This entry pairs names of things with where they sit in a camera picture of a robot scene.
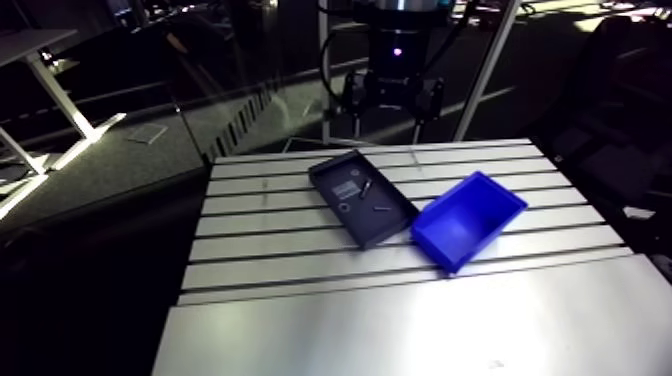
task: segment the black tray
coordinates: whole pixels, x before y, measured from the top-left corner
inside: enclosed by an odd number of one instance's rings
[[[413,203],[357,150],[309,168],[308,175],[362,249],[408,227],[418,215]],[[371,187],[362,198],[368,179]]]

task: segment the blue plastic bin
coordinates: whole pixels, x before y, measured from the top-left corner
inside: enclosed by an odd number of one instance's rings
[[[456,273],[525,208],[525,201],[477,171],[425,207],[411,235],[434,262]]]

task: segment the metal pole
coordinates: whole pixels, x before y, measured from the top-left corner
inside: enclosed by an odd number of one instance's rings
[[[58,84],[58,81],[56,81],[47,67],[44,66],[42,60],[40,60],[40,56],[37,53],[32,53],[28,55],[25,60],[37,80],[42,84],[44,90],[49,93],[49,96],[56,102],[65,117],[70,120],[70,123],[77,129],[82,137],[91,142],[98,141],[100,134],[93,129],[91,123],[86,120],[75,104],[72,103],[68,94],[65,93],[61,85]]]
[[[11,149],[14,152],[14,155],[19,157],[19,159],[21,159],[28,166],[28,168],[33,170],[34,173],[37,175],[42,175],[46,172],[44,167],[42,167],[40,163],[33,159],[33,157],[31,157],[27,151],[23,150],[21,145],[14,141],[12,136],[5,132],[2,127],[0,127],[0,138],[2,138],[2,141],[4,141],[5,146]]]
[[[516,12],[520,6],[520,1],[521,0],[509,0],[509,4],[507,5],[506,10],[504,11],[504,15],[502,16],[502,22],[499,24],[499,28],[492,38],[492,42],[490,43],[490,48],[487,52],[487,55],[485,56],[485,60],[483,61],[483,64],[481,64],[478,77],[476,78],[474,85],[471,87],[471,92],[469,93],[469,98],[467,99],[467,103],[464,106],[464,110],[462,111],[462,116],[460,117],[460,122],[457,126],[457,131],[455,132],[453,141],[462,141],[467,133],[467,130],[469,129],[471,119],[474,117],[474,112],[476,112],[476,107],[481,101],[481,95],[483,95],[485,86],[488,84],[490,76],[492,75],[492,71],[497,64],[499,54],[502,52],[504,43],[506,43],[506,39],[508,38],[509,32],[511,31],[511,26],[516,20]]]
[[[323,9],[329,9],[329,0],[319,0],[320,7]],[[324,13],[317,11],[317,23],[318,23],[318,35],[319,43],[318,51],[322,49],[322,45],[327,40],[329,36],[329,16]],[[327,82],[331,84],[331,64],[329,59],[329,49],[324,53],[324,60],[320,62],[322,64],[322,69],[324,69],[324,75],[327,79]],[[320,99],[322,101],[322,143],[327,145],[329,144],[329,139],[331,138],[330,124],[326,116],[331,112],[331,98],[327,89],[322,86],[322,91],[320,93]]]

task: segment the small metal part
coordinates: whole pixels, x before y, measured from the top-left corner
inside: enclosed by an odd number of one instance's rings
[[[362,191],[359,192],[359,198],[366,197],[366,194],[369,193],[369,190],[371,189],[372,184],[373,184],[373,180],[366,179],[366,182],[364,183],[364,186],[362,187]]]

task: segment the black chair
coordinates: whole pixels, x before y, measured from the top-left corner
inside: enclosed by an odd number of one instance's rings
[[[635,223],[623,208],[656,210],[655,222],[672,213],[672,195],[662,192],[655,202],[648,195],[658,181],[672,176],[672,129],[648,127],[638,121],[639,110],[607,105],[631,26],[628,17],[603,20],[588,37],[559,99],[520,136],[531,137],[609,222],[622,235],[632,235],[632,243],[642,244],[640,250],[646,252],[650,242],[638,237],[661,238],[666,230],[653,226],[654,221]]]

